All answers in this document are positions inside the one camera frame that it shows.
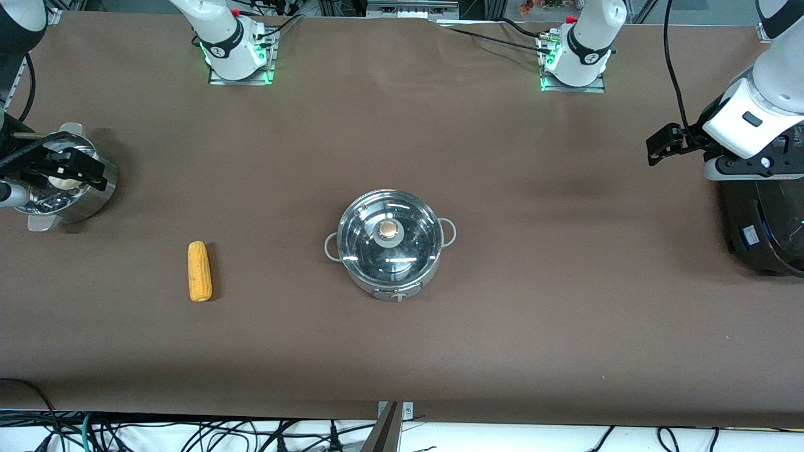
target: silver cooking pot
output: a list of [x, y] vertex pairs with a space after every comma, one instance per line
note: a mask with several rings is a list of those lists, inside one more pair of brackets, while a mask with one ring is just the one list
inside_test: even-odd
[[[442, 223], [453, 229], [444, 242]], [[441, 250], [457, 235], [455, 224], [439, 218], [421, 199], [402, 190], [360, 196], [343, 213], [338, 231], [324, 240], [324, 253], [342, 262], [361, 289], [381, 300], [401, 302], [433, 279]], [[338, 254], [330, 241], [338, 237]]]

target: table surface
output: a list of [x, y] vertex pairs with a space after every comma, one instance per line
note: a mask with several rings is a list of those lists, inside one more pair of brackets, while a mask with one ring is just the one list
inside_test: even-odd
[[[181, 16], [65, 14], [34, 50], [28, 122], [84, 123], [120, 183], [58, 232], [0, 212], [0, 373], [58, 409], [800, 423], [802, 286], [728, 255], [699, 156], [647, 166], [679, 119], [661, 34], [625, 27], [606, 94], [567, 94], [539, 90], [527, 51], [424, 20], [305, 18], [274, 85], [221, 87]], [[763, 50], [747, 27], [672, 27], [671, 46], [692, 114]], [[458, 228], [399, 304], [322, 251], [376, 188]], [[193, 240], [213, 302], [187, 296]]]

